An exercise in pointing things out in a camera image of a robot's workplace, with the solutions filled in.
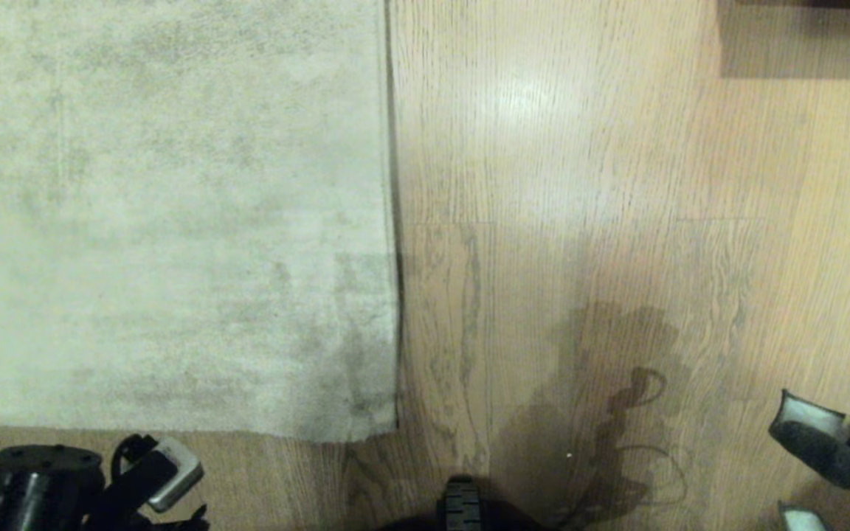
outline hardwood floor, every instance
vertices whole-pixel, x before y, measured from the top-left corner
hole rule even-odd
[[[850,529],[766,433],[783,387],[850,412],[850,11],[788,4],[391,2],[401,429],[183,434],[190,502],[368,529],[466,471],[593,529]]]

